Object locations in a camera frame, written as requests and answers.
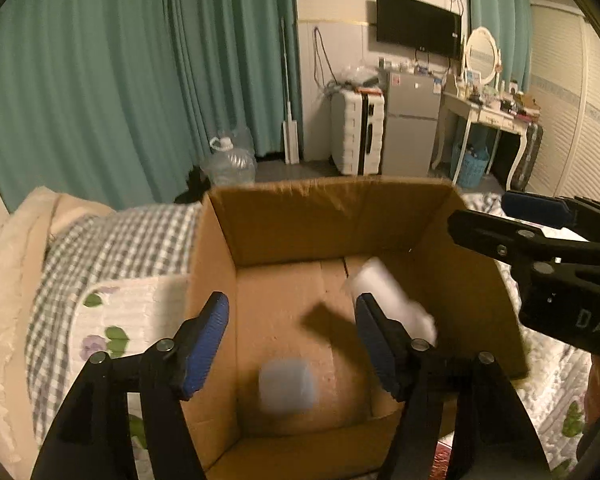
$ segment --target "drawer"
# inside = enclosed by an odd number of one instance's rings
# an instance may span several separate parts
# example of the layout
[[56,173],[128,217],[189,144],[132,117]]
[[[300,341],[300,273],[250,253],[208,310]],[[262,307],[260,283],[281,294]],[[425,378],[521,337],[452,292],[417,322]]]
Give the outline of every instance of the drawer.
[[491,112],[490,110],[486,110],[484,108],[480,110],[480,115],[478,115],[479,123],[487,124],[493,128],[501,128],[503,120],[504,117],[501,114]]
[[515,132],[513,117],[505,117],[502,120],[502,129]]
[[528,124],[525,121],[513,121],[513,130],[519,135],[525,135]]

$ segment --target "plastic bottle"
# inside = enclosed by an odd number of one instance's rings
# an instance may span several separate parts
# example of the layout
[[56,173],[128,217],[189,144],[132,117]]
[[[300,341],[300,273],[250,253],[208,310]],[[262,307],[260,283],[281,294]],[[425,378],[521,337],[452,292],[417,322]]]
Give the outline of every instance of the plastic bottle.
[[254,184],[256,160],[245,148],[234,146],[230,137],[214,137],[209,141],[213,155],[203,168],[214,186]]

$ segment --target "mini refrigerator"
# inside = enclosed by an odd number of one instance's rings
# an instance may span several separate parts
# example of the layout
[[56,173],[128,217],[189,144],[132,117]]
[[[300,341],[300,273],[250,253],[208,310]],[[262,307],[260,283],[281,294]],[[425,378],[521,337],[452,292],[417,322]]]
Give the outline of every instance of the mini refrigerator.
[[427,176],[436,140],[441,85],[426,75],[388,73],[382,174]]
[[384,97],[340,90],[331,96],[331,158],[344,175],[377,174]]

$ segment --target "green leaf pattern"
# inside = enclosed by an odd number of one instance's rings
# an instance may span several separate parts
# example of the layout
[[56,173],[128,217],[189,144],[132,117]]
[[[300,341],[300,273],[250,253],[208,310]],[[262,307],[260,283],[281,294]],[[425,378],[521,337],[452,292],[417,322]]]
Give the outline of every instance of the green leaf pattern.
[[109,339],[107,341],[107,350],[112,358],[122,357],[125,354],[129,338],[126,332],[119,326],[107,326],[104,335]]
[[138,439],[142,449],[146,449],[146,437],[144,436],[144,422],[139,416],[129,413],[129,430],[131,436]]
[[102,304],[102,298],[95,293],[88,295],[84,299],[84,306],[93,308],[94,306],[100,306]]
[[584,430],[584,412],[574,400],[567,409],[567,416],[562,424],[562,434],[567,437],[578,436]]
[[571,465],[571,460],[563,460],[556,467],[551,470],[551,478],[552,480],[564,480],[567,478],[569,474],[569,467]]

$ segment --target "cardboard box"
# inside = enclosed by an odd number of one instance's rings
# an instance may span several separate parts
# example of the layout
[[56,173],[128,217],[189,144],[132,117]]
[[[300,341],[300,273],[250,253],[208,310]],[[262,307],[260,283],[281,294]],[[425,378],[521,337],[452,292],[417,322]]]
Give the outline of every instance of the cardboard box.
[[[446,220],[464,203],[430,179],[324,178],[220,188],[204,200],[191,261],[189,315],[214,290],[230,322],[205,387],[183,403],[210,480],[328,480],[378,468],[400,415],[356,335],[342,285],[378,256],[436,319],[449,355],[492,352],[526,373],[520,332],[493,260],[457,247]],[[270,416],[258,372],[274,358],[310,363],[318,402]],[[454,403],[442,433],[453,429]]]

